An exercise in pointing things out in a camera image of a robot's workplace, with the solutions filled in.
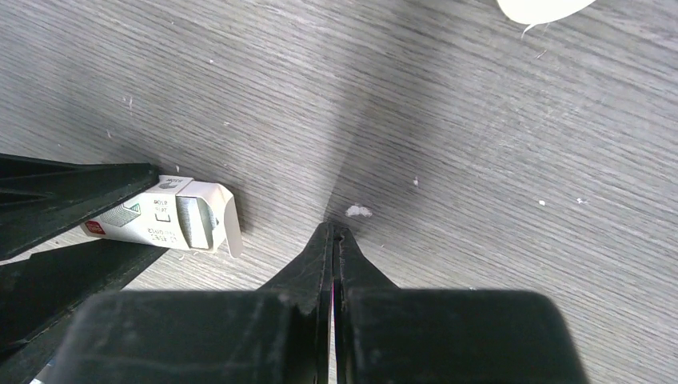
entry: black plastic part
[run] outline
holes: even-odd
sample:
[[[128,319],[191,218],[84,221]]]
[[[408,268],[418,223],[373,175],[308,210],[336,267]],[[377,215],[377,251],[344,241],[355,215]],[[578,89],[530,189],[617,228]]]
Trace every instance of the black plastic part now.
[[[401,290],[348,229],[324,223],[258,291],[90,299],[50,384],[324,383],[331,291],[340,384],[587,382],[544,296]]]
[[[0,261],[157,182],[150,164],[79,166],[0,154]],[[0,382],[30,382],[54,356],[82,301],[121,289],[165,252],[97,240],[1,265]]]
[[[80,166],[0,154],[0,261],[158,182],[150,164]]]

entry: cardboard box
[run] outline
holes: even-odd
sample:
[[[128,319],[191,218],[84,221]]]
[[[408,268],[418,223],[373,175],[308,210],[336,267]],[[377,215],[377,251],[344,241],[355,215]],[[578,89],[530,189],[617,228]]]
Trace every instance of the cardboard box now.
[[[242,252],[233,194],[192,178],[161,175],[156,186],[81,227],[95,238],[207,252],[226,242],[231,256]]]

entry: white paint chip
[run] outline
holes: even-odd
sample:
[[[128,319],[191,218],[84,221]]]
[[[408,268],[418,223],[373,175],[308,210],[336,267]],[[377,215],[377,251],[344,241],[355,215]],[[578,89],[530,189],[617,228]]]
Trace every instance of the white paint chip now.
[[[350,218],[353,216],[365,216],[366,218],[369,218],[372,217],[372,211],[366,206],[361,206],[360,204],[356,203],[346,210],[346,216]]]

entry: red square label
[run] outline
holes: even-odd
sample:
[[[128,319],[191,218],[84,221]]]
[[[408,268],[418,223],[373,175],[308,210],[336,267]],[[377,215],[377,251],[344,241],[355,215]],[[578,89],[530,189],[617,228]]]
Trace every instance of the red square label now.
[[[92,220],[89,220],[88,222],[85,223],[85,226],[93,234],[106,234],[106,232],[104,232],[104,229],[102,228],[101,225],[99,225],[98,222],[93,222]]]

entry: wood grain surface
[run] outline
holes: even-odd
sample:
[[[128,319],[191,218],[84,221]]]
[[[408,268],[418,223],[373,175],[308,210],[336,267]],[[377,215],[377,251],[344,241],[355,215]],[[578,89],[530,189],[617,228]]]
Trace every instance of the wood grain surface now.
[[[235,193],[240,258],[172,251],[130,288],[251,289],[341,218],[401,286],[547,294],[592,382],[675,382],[677,19],[598,0],[521,39],[493,0],[5,1],[0,151]]]

